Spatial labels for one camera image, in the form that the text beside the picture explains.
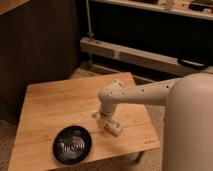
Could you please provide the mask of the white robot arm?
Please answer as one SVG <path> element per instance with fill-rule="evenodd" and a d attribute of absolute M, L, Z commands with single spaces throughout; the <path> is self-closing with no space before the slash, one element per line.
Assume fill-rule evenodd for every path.
<path fill-rule="evenodd" d="M 125 87 L 115 80 L 99 91 L 99 114 L 110 119 L 119 103 L 165 108 L 163 171 L 213 171 L 213 74 Z"/>

